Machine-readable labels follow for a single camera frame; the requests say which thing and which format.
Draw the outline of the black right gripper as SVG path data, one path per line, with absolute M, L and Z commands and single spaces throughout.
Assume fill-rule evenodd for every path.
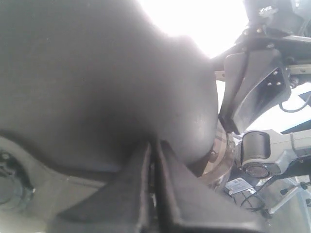
M 243 133 L 289 99 L 285 65 L 291 76 L 311 78 L 311 2 L 246 0 L 244 5 L 246 27 L 233 46 L 212 59 L 216 79 L 225 79 L 219 120 L 228 133 Z

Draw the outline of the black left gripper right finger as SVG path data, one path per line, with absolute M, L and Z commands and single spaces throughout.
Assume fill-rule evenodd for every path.
M 264 221 L 208 188 L 167 141 L 155 148 L 155 197 L 162 233 L 267 233 Z

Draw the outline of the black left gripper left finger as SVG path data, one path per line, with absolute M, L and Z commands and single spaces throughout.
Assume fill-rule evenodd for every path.
M 150 228 L 151 145 L 139 143 L 120 174 L 97 192 L 58 213 L 49 233 L 146 233 Z

